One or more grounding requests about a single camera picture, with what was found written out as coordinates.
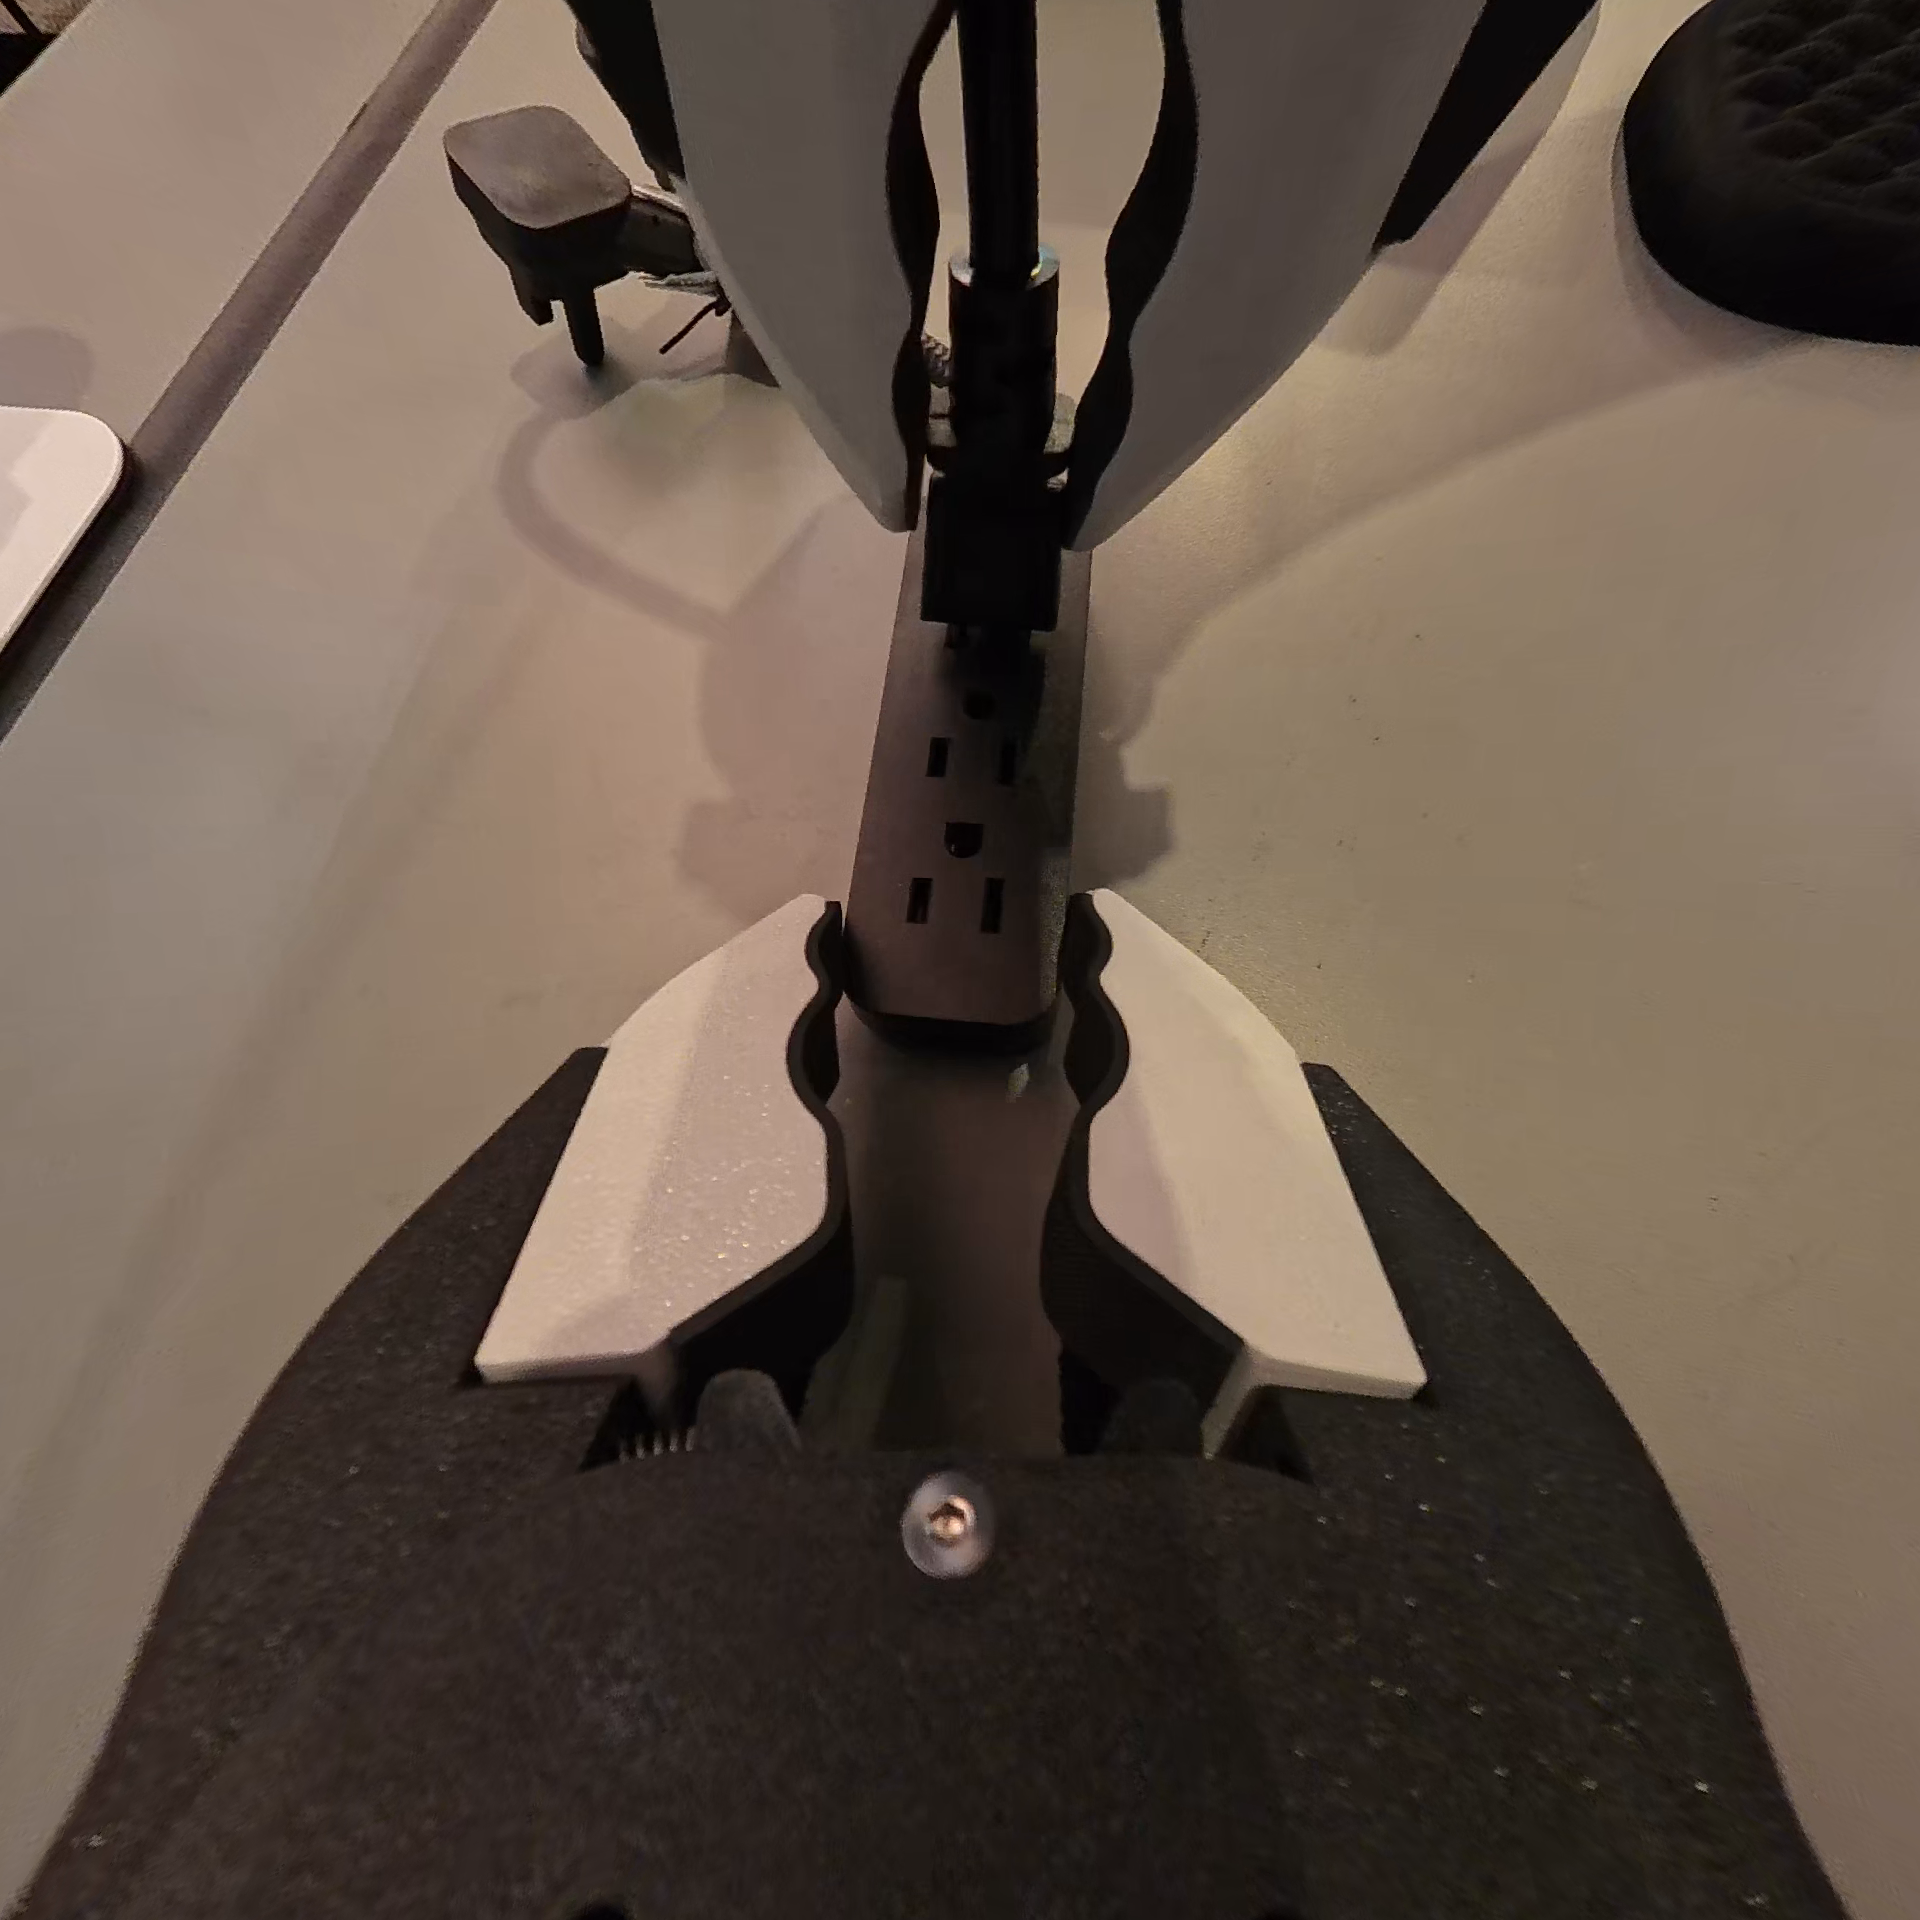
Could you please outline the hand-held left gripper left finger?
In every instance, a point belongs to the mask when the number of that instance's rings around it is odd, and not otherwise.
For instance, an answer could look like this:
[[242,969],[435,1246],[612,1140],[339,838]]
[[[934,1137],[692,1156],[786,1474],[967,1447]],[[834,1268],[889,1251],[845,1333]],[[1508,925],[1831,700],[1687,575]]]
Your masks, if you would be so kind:
[[731,1369],[804,1400],[852,1316],[842,931],[837,902],[800,893],[614,1029],[476,1348],[482,1379],[634,1379],[671,1428]]

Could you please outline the grey and black plug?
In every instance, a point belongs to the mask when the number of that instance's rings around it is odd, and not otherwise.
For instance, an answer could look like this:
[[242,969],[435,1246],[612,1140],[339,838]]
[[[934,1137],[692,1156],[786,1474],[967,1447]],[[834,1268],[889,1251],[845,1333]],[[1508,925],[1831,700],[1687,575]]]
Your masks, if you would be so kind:
[[595,293],[638,273],[708,268],[681,203],[635,188],[566,111],[509,107],[444,131],[451,190],[501,259],[521,312],[562,309],[571,348],[605,357]]

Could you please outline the black rounded object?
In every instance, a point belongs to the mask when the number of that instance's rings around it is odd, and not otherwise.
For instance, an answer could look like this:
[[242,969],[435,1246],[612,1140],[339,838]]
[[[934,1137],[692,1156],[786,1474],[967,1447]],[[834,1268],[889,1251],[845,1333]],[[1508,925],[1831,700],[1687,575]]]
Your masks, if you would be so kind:
[[1644,251],[1695,298],[1821,338],[1917,341],[1917,5],[1711,1],[1622,118]]

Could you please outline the black power strip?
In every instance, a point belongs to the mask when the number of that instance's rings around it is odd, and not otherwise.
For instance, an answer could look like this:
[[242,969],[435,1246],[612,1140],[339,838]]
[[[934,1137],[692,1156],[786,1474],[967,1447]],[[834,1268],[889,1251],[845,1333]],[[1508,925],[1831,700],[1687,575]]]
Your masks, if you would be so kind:
[[1046,1039],[1070,893],[1091,560],[1034,636],[921,618],[924,533],[902,588],[843,906],[845,991],[899,1044]]

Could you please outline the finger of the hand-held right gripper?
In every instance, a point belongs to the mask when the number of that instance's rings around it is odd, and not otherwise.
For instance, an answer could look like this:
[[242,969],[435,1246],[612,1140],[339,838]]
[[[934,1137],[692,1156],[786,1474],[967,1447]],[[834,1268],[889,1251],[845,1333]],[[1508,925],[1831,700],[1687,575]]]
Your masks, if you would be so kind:
[[657,1],[684,197],[744,330],[889,532],[921,497],[936,1]]
[[1314,341],[1467,45],[1478,1],[1163,1],[1159,109],[1106,251],[1065,544],[1114,537]]

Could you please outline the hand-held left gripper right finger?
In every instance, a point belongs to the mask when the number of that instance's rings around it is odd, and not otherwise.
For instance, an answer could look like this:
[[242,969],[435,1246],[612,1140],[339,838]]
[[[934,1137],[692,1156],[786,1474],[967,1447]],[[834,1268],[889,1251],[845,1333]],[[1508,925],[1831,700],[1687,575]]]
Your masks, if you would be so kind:
[[1049,1193],[1061,1429],[1174,1381],[1206,1455],[1270,1390],[1409,1401],[1427,1369],[1294,1048],[1114,890],[1067,899],[1075,1102]]

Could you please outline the black power plug with cable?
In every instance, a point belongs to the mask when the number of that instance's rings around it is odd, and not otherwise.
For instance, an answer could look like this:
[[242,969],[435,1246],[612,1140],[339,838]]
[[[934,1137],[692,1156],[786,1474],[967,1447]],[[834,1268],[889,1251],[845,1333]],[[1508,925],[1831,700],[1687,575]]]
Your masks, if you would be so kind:
[[967,243],[947,266],[945,409],[928,425],[921,613],[1047,632],[1059,615],[1058,258],[1040,214],[1038,5],[956,9]]

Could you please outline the white rounded plastic plate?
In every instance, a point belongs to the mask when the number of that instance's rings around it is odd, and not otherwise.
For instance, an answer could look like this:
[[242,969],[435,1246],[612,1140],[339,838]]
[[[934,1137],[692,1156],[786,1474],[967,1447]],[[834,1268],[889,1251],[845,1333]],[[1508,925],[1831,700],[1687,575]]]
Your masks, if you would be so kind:
[[93,414],[2,405],[3,650],[105,511],[126,466],[126,444]]

